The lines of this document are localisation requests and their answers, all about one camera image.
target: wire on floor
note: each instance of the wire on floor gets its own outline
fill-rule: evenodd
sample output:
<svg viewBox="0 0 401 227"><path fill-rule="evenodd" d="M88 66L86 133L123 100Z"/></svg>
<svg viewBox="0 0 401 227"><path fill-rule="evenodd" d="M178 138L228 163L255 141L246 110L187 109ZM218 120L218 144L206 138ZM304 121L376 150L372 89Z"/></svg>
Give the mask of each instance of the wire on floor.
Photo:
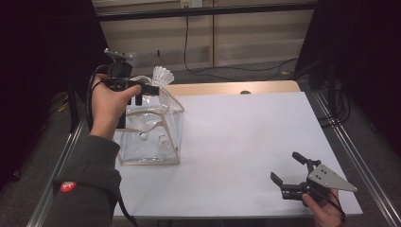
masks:
<svg viewBox="0 0 401 227"><path fill-rule="evenodd" d="M276 78L281 71L281 68L292 61L297 61L298 59L294 58L294 59L290 59L287 61L284 61L276 66L270 67L270 68L263 68L263 69L247 69L247 68L241 68L241 67L232 67L232 66L216 66L216 67L208 67L208 68L204 68L204 69L199 69L199 70L194 70L194 69L189 69L187 64L186 64L186 48L188 45L188 30L189 30L189 17L186 17L186 32L185 32L185 46L184 46L184 50L183 50L183 64L185 66L185 69L192 75L195 76L202 76L202 77L213 77L213 78L218 78L218 79L226 79L229 81L244 81L244 80L240 80L240 79L230 79L230 78L225 78L225 77L221 77L219 75L214 75L214 74L201 74L202 72L208 71L208 70L212 70L212 69L234 69L234 70L243 70L243 71L251 71L251 72L263 72L263 71L270 71L273 69L277 69L277 72L269 77L269 78L265 78L265 79L261 79L262 81L266 81L269 79L274 79Z"/></svg>

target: white surface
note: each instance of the white surface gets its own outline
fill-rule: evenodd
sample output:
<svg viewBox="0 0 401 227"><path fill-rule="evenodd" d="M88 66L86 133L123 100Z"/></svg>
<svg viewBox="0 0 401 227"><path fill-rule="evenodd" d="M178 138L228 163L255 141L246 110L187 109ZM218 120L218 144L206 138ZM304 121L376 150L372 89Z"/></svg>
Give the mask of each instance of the white surface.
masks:
<svg viewBox="0 0 401 227"><path fill-rule="evenodd" d="M304 93L179 96L185 107L181 163L120 166L121 193L138 218L250 218L310 215L284 201L270 179L304 182L306 166L292 151L320 159L344 177ZM340 192L348 215L361 214L355 195ZM122 216L119 206L115 215Z"/></svg>

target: wall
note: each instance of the wall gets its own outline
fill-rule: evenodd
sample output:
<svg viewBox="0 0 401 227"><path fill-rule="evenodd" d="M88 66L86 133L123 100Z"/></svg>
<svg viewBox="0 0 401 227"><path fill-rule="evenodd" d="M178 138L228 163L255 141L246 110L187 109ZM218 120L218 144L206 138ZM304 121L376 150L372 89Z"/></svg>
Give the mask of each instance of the wall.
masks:
<svg viewBox="0 0 401 227"><path fill-rule="evenodd" d="M211 7L213 3L218 7L228 7L285 2L209 0L203 1L203 6ZM149 11L179 7L180 1L168 1L96 8L96 12ZM302 10L190 17L187 64L202 67L280 61L297 57L312 13L313 10ZM136 58L135 67L151 67L154 63L164 63L171 65L173 69L183 69L185 18L104 22L101 25L110 49L133 53Z"/></svg>

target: metal rail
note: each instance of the metal rail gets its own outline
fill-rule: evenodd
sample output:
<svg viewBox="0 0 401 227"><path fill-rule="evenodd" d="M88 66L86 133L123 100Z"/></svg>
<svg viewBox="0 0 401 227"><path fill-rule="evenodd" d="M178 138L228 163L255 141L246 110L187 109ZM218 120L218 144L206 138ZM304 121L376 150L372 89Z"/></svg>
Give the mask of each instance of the metal rail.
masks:
<svg viewBox="0 0 401 227"><path fill-rule="evenodd" d="M50 208L51 202L53 201L53 186L51 181L53 178L60 175L65 162L71 156L72 150L74 149L79 139L80 133L82 131L84 119L85 117L84 115L82 115L78 126L76 127L74 132L71 133L70 136L68 137L64 149L62 150L60 159L56 165L56 168L54 169L52 176L50 177L50 180L47 183L46 188L44 189L44 193L42 194L41 199L36 205L35 210L32 213L26 227L41 227L44 224L44 220L47 215L48 209Z"/></svg>
<svg viewBox="0 0 401 227"><path fill-rule="evenodd" d="M53 23L83 23L83 22L108 22L140 20L168 17L187 17L221 14L238 14L252 12L273 12L273 11L294 11L314 9L318 2L304 3L285 3L285 4L266 4L239 7L211 7L211 8L192 8L192 9L162 9L153 11L137 12L118 12L118 13L98 13L97 15L69 15L56 17Z"/></svg>
<svg viewBox="0 0 401 227"><path fill-rule="evenodd" d="M328 102L325 99L324 95L322 93L314 93L314 95L318 100L324 114L329 115L330 112L327 107ZM354 167L359 173L362 181L365 182L365 185L374 198L378 208L389 223L389 226L401 226L401 218L394 205L392 204L392 201L390 200L384 189L381 187L371 170L368 168L362 156L360 156L359 151L355 147L354 143L351 141L351 138L348 136L344 127L341 125L341 123L338 122L336 118L330 118L329 121L333 124L332 129L338 136L349 158L353 162Z"/></svg>

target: silver bracket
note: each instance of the silver bracket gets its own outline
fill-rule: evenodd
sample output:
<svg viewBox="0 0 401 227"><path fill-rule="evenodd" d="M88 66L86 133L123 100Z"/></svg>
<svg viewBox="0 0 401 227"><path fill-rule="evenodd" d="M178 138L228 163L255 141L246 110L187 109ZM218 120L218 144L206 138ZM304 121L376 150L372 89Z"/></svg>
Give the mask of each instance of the silver bracket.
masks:
<svg viewBox="0 0 401 227"><path fill-rule="evenodd" d="M335 171L323 164L318 165L315 170L309 174L308 179L327 188L357 192L355 186L345 181Z"/></svg>
<svg viewBox="0 0 401 227"><path fill-rule="evenodd" d="M110 58L112 58L114 60L114 62L116 61L132 61L132 55L125 55L124 53L118 53L118 52L113 52L111 50L109 50L109 48L106 48L104 50L104 53L109 56Z"/></svg>

